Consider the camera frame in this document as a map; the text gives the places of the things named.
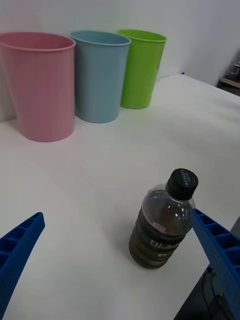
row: plastic bottle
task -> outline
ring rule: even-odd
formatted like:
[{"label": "plastic bottle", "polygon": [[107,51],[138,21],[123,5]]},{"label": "plastic bottle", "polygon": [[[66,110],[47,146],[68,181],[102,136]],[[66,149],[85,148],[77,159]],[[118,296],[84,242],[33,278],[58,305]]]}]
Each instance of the plastic bottle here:
[{"label": "plastic bottle", "polygon": [[198,183],[193,172],[180,168],[166,184],[147,193],[129,241],[130,254],[140,266],[163,266],[192,228],[192,196]]}]

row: white wall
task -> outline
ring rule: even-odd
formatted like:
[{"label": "white wall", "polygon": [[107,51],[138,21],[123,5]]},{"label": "white wall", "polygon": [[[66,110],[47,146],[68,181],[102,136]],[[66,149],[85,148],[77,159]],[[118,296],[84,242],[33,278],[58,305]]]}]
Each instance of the white wall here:
[{"label": "white wall", "polygon": [[[1,0],[0,31],[146,29],[167,37],[159,78],[215,84],[240,47],[239,0]],[[14,115],[0,71],[0,121]]]}]

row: green cup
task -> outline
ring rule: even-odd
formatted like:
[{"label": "green cup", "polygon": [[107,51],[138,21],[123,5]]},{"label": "green cup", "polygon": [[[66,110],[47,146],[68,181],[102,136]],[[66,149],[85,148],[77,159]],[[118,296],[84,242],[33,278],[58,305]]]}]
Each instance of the green cup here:
[{"label": "green cup", "polygon": [[131,39],[126,62],[121,106],[143,109],[149,106],[166,38],[163,35],[134,29],[120,29]]}]

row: white table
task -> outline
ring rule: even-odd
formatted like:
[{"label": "white table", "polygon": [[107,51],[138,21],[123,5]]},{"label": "white table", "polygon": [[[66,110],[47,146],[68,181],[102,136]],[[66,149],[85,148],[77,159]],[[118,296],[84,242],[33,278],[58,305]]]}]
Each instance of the white table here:
[{"label": "white table", "polygon": [[128,241],[141,202],[175,168],[199,178],[200,210],[230,229],[239,216],[240,98],[183,75],[157,83],[151,106],[107,124],[75,120],[54,143],[0,124],[0,234],[42,211],[46,227],[4,320],[172,320],[208,260],[191,230],[158,270]]}]

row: bottle cap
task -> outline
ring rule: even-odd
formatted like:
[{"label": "bottle cap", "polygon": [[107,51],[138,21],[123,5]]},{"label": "bottle cap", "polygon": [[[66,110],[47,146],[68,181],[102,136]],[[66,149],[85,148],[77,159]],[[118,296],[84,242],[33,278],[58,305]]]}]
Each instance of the bottle cap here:
[{"label": "bottle cap", "polygon": [[187,169],[176,169],[166,183],[166,191],[179,201],[190,200],[199,184],[198,177]]}]

